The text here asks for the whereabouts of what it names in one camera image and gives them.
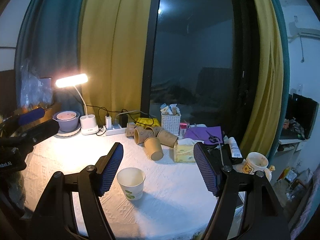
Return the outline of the white tube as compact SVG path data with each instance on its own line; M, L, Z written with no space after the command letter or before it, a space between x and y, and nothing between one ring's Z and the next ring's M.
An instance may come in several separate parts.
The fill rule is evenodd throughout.
M232 158L242 158L242 154L241 154L240 148L237 145L236 140L234 139L234 137L230 137L228 139L228 144L229 144L229 147L231 149Z

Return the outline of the purple folder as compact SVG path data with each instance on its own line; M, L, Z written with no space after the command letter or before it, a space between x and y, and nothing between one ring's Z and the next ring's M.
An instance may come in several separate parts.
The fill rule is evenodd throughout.
M191 138L194 140L201 140L203 141L204 144L207 145L212 145L209 140L208 140L208 131L210 134L217 136L220 139L220 144L223 144L223 137L222 137L222 132L221 132L221 127L220 126L215 126L215 127L189 127L187 128L187 131L185 135L183 136L184 138Z

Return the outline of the brown paper cup back middle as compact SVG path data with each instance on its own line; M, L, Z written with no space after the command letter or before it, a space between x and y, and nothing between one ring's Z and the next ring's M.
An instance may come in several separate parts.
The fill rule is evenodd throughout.
M145 128L146 130L151 130L153 131L153 136L154 137L157 137L157 135L159 134L159 132L163 129L161 126L155 126L155 127L146 127Z

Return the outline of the plain brown paper cup front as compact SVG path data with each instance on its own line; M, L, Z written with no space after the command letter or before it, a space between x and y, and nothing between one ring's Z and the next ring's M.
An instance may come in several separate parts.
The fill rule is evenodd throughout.
M149 137L144 141L147 156L153 160L158 161L163 158L163 150L160 140L157 137Z

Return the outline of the white plate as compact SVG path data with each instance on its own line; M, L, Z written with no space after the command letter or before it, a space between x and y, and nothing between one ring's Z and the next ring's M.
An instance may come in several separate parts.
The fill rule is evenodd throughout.
M76 135L81 129L81 126L80 124L77 125L77 127L75 128L75 130L71 131L71 132L63 132L61 130L59 130L57 133L56 133L56 136L58 137L71 137L73 135Z

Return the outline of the teal curtain left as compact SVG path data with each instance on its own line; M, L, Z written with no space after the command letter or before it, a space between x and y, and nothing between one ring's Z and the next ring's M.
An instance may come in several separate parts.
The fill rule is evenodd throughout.
M37 77L57 79L80 74L79 48L83 0L31 0L20 28L16 53L16 100L21 66Z

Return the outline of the brown paper cup open mouth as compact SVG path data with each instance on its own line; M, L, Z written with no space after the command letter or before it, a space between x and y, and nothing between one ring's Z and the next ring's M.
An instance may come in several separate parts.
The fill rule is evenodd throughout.
M146 139L154 137L154 132L151 129L144 129L141 126L137 126L134 130L133 137L136 144L143 144Z

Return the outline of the white power strip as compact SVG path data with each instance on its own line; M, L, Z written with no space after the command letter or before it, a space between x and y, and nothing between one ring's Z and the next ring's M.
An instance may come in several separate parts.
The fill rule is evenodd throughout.
M118 134L125 134L126 127L121 127L120 125L113 125L111 129L107 129L103 135L118 135Z

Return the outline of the black scissors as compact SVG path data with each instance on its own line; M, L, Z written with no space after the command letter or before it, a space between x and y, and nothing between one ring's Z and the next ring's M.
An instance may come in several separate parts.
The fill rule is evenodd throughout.
M206 132L208 134L208 140L211 144L214 145L214 144L220 143L220 139L217 136L210 134L208 131L206 131Z

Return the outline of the cardboard box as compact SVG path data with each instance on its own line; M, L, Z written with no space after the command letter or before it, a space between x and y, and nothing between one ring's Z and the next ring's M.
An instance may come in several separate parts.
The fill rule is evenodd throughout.
M20 130L26 131L33 128L45 121L50 120L53 115L61 110L61 103L56 102L51 105L48 109L42 107L36 107L32 110L26 110L19 108L14 111L14 114L21 115Z

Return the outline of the brown paper cup far left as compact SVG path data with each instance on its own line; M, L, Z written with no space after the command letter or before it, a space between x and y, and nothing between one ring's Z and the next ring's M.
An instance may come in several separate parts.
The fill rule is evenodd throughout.
M126 128L126 136L127 137L134 137L136 124L134 122L128 122Z

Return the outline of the yellow curtain left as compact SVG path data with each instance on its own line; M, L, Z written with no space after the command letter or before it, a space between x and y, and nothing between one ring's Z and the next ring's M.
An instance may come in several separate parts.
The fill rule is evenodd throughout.
M84 0L80 69L87 74L82 96L98 125L106 108L139 110L151 0Z

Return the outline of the yellow curtain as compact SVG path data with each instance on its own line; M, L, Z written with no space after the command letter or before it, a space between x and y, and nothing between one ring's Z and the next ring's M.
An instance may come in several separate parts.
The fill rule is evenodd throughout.
M276 136L283 92L283 50L272 0L254 0L260 35L257 91L251 117L240 144L243 155L267 155Z
M80 69L87 74L82 96L98 125L106 108L139 110L151 0L84 0Z

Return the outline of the white paper cup green print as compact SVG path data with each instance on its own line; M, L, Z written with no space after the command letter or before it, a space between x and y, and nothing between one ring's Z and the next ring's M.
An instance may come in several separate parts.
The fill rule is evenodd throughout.
M127 167L117 173L119 183L124 196L130 200L139 200L143 195L145 173L135 167Z

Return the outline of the white bear mug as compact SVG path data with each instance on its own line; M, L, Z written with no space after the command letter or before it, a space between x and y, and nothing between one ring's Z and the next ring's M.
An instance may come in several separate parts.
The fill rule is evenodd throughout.
M264 171L268 166L268 159L261 153L251 152L247 155L242 172L254 174L256 171Z

